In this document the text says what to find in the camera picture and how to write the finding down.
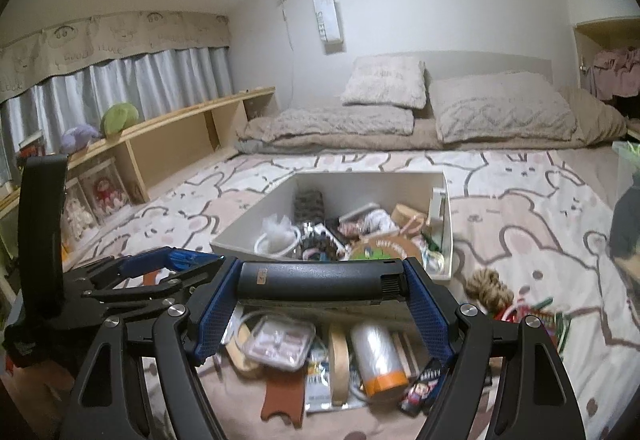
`pink clothing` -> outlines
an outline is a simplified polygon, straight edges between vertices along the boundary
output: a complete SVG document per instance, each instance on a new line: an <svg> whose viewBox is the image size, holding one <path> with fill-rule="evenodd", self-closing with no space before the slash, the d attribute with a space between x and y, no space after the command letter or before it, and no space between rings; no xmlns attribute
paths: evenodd
<svg viewBox="0 0 640 440"><path fill-rule="evenodd" d="M640 93L640 49L603 50L593 60L592 70L600 100Z"/></svg>

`metal screw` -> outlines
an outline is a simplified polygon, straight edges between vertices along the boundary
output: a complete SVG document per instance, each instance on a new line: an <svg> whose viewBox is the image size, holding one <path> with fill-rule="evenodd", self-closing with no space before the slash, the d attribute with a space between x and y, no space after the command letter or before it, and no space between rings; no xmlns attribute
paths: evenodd
<svg viewBox="0 0 640 440"><path fill-rule="evenodd" d="M531 328L540 328L542 322L535 315L528 315L524 318L524 323Z"/></svg>
<svg viewBox="0 0 640 440"><path fill-rule="evenodd" d="M478 315L478 309L469 303L463 304L460 307L460 311L467 317L473 317L474 315Z"/></svg>
<svg viewBox="0 0 640 440"><path fill-rule="evenodd" d="M186 311L187 309L184 307L184 305L173 305L173 306L169 306L167 313L171 317L179 317L182 314L184 314Z"/></svg>
<svg viewBox="0 0 640 440"><path fill-rule="evenodd" d="M116 326L118 326L120 324L120 318L115 316L115 317L107 317L104 320L104 325L107 328L115 328Z"/></svg>

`brown leather piece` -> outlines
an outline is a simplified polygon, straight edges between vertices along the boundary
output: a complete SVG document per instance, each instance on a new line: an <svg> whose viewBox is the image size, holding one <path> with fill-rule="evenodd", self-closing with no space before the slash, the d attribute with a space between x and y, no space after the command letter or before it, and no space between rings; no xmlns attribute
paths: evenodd
<svg viewBox="0 0 640 440"><path fill-rule="evenodd" d="M286 415L293 427L300 429L305 412L306 364L293 373L265 367L264 375L267 392L260 418L266 422L274 415Z"/></svg>

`gray curtain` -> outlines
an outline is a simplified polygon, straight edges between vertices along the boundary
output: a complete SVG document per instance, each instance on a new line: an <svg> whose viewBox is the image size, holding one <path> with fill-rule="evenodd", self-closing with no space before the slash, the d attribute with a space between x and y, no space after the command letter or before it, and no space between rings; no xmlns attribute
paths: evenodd
<svg viewBox="0 0 640 440"><path fill-rule="evenodd" d="M0 106L0 177L17 181L14 154L42 130L47 152L79 124L100 128L104 113L130 102L144 120L233 93L227 48L166 50L106 61L37 84Z"/></svg>

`white box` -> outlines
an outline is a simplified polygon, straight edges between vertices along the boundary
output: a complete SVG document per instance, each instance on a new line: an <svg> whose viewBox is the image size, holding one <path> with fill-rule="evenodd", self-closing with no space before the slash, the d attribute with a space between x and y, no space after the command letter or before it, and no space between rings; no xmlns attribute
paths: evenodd
<svg viewBox="0 0 640 440"><path fill-rule="evenodd" d="M370 202L380 204L389 214L396 204L404 204L429 214L433 190L444 191L442 219L432 220L437 233L442 233L445 271L431 276L437 282L451 279L452 230L447 181L442 172L299 172L275 187L263 199L229 225L211 242L213 251L236 256L243 261L292 261L274 256L258 256L254 243L262 233L262 220L271 214L288 216L292 221L296 192L319 190L324 198L327 218L357 210Z"/></svg>

